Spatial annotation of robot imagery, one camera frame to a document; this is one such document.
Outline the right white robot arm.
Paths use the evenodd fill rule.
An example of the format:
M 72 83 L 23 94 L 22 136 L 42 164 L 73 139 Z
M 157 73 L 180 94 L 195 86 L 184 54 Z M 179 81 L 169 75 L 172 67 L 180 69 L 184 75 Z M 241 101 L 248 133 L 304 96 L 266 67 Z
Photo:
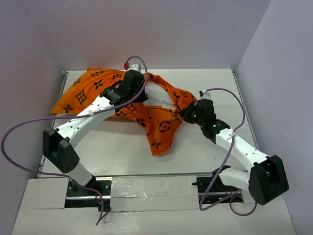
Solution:
M 212 100 L 193 101 L 181 116 L 184 121 L 197 124 L 206 138 L 225 149 L 246 169 L 240 171 L 225 166 L 216 170 L 212 180 L 215 190 L 224 191 L 228 186 L 242 189 L 259 205 L 265 205 L 289 190 L 282 159 L 277 155 L 268 156 L 239 137 L 227 123 L 216 117 Z

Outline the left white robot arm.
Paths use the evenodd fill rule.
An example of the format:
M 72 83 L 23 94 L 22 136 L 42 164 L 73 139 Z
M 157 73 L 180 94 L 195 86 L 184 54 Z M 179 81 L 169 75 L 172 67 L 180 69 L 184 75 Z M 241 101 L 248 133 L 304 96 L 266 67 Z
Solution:
M 43 155 L 63 174 L 75 180 L 84 195 L 95 191 L 95 177 L 80 162 L 75 147 L 86 134 L 123 107 L 145 101 L 147 78 L 136 65 L 131 66 L 117 85 L 106 88 L 77 116 L 55 129 L 44 130 Z

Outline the white pillow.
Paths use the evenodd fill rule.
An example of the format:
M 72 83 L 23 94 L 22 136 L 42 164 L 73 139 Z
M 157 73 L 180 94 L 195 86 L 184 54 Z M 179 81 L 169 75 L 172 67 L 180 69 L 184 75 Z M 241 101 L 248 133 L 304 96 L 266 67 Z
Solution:
M 145 107 L 157 107 L 168 109 L 170 111 L 175 110 L 173 99 L 157 83 L 152 81 L 148 82 L 145 85 L 145 93 L 148 98 L 146 101 L 144 101 Z

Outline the orange patterned pillowcase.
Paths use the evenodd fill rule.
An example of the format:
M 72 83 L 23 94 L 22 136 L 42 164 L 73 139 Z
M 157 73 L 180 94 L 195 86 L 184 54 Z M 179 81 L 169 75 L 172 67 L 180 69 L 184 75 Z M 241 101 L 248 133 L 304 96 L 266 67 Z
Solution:
M 117 106 L 133 98 L 142 84 L 145 89 L 137 101 L 116 110 L 114 117 L 143 127 L 151 154 L 159 156 L 171 148 L 183 122 L 183 111 L 197 101 L 192 93 L 172 86 L 159 75 L 89 68 L 55 103 L 51 114 L 79 114 L 101 96 Z

